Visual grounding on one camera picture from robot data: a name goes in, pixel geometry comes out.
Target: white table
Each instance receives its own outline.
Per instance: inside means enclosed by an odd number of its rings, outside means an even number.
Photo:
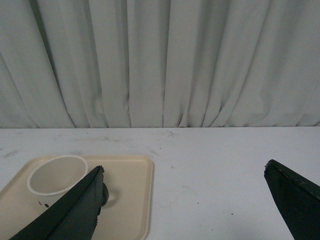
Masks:
[[[320,185],[320,127],[0,129],[0,190],[29,160],[66,154],[151,157],[148,240],[290,240],[267,161]]]

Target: cup handle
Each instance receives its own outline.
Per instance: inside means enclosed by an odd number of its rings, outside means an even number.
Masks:
[[[106,205],[109,199],[109,191],[105,183],[102,185],[102,206]]]

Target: curtain backdrop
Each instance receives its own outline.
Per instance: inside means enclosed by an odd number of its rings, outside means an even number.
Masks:
[[[315,126],[320,1],[0,2],[0,127]]]

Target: cup rim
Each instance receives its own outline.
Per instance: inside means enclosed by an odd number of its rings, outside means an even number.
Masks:
[[[40,169],[41,167],[43,167],[44,165],[54,161],[54,160],[57,160],[57,159],[61,159],[61,158],[66,158],[66,157],[72,157],[72,158],[77,158],[79,160],[81,160],[83,163],[84,163],[84,166],[85,166],[85,170],[84,170],[84,174],[83,176],[80,178],[83,179],[87,174],[88,174],[88,162],[81,156],[77,156],[77,155],[62,155],[62,156],[56,156],[54,158],[51,158],[49,159],[48,161],[42,163],[41,165],[37,166],[29,175],[28,179],[27,179],[27,187],[29,189],[30,192],[32,192],[33,194],[36,194],[38,196],[54,196],[54,195],[58,195],[58,194],[61,194],[61,193],[64,193],[64,192],[67,192],[69,191],[71,188],[73,188],[79,181],[77,181],[75,184],[69,186],[69,187],[66,187],[60,191],[55,191],[55,192],[40,192],[40,191],[36,191],[32,188],[31,186],[31,178],[33,177],[33,175],[35,174],[35,172]]]

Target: white cup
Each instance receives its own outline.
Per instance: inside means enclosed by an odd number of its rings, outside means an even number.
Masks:
[[[27,187],[45,211],[87,173],[88,163],[83,157],[58,156],[35,168],[28,177]]]

